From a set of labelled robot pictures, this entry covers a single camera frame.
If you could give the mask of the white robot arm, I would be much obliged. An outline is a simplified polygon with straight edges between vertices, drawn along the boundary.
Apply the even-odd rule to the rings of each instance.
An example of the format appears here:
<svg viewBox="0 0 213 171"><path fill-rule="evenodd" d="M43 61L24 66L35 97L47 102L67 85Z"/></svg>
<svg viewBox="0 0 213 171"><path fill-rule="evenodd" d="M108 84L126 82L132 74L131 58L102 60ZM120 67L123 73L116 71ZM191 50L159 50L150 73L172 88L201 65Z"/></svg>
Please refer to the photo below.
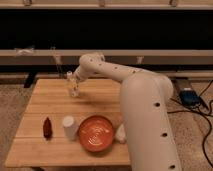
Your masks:
<svg viewBox="0 0 213 171"><path fill-rule="evenodd" d="M182 171L166 109L173 95L171 80L109 63L101 53L82 55L74 77L83 82L95 73L121 84L120 110L132 171Z"/></svg>

